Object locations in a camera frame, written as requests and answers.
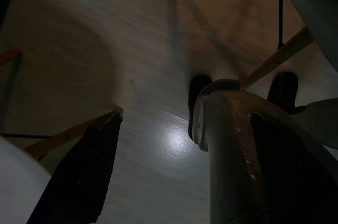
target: chair leg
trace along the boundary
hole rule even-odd
[[[270,73],[277,68],[280,64],[297,54],[310,43],[314,41],[308,28],[300,30],[293,38],[284,44],[278,51],[276,51],[269,59],[267,59],[259,68],[257,68],[247,78],[240,81],[240,89],[246,89],[254,84],[263,76]]]
[[[117,113],[120,113],[120,114],[123,113],[123,109],[121,109],[120,107],[116,106],[114,110]],[[65,132],[59,133],[51,138],[47,138],[42,141],[39,141],[31,146],[26,147],[25,151],[29,153],[33,158],[38,159],[41,156],[46,155],[47,153],[51,152],[52,150],[83,135],[89,126],[91,126],[97,119],[103,116],[99,116],[97,118],[91,119],[82,124],[76,125],[66,130]]]

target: white object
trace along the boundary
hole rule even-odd
[[[26,224],[49,179],[37,161],[0,137],[0,223]]]

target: person's foot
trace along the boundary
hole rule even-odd
[[[194,117],[194,107],[199,96],[200,92],[204,87],[212,83],[212,79],[207,75],[197,75],[195,76],[189,86],[189,99],[188,99],[188,107],[189,107],[189,127],[188,134],[192,139],[192,119]]]
[[[302,112],[305,106],[295,107],[298,91],[298,77],[293,72],[281,72],[273,80],[268,101],[288,114]]]

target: floor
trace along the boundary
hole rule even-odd
[[[285,40],[303,26],[285,0]],[[208,154],[187,135],[189,81],[250,73],[276,50],[277,27],[278,0],[12,0],[0,52],[21,48],[24,59],[3,130],[53,135],[118,104],[98,223],[208,223]],[[248,91],[266,97],[283,70],[299,76],[298,105],[338,96],[338,73],[315,43]],[[67,149],[43,165],[52,172]]]

